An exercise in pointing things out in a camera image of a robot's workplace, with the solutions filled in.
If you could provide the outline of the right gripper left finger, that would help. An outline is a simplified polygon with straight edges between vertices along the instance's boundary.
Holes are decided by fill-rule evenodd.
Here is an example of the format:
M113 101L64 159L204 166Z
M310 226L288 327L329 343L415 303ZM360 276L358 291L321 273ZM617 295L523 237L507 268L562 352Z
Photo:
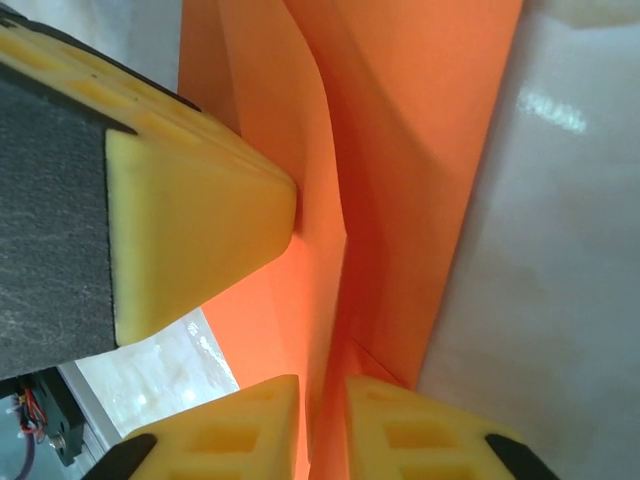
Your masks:
M286 374L131 432L94 479L293 479L299 380Z

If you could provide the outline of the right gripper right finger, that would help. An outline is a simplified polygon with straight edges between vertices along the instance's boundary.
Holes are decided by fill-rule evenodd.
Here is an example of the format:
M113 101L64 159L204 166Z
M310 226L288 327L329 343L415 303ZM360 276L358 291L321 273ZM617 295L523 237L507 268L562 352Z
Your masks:
M364 376L345 380L351 479L553 479L511 429Z

